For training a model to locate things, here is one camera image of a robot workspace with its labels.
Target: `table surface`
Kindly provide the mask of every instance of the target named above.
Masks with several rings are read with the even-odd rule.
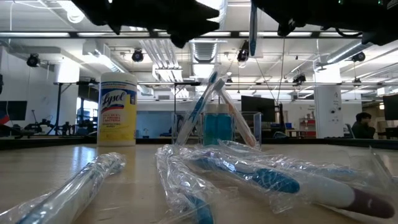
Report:
[[[156,171],[154,154],[161,146],[59,146],[0,151],[0,212],[59,188],[98,154],[127,156],[126,168],[108,177],[98,195],[75,223],[158,223],[168,206]],[[263,151],[317,162],[350,164],[366,149],[330,145],[266,145]],[[398,174],[398,152],[379,152]],[[316,205],[273,214],[267,203],[240,195],[216,208],[217,223],[357,223]]]

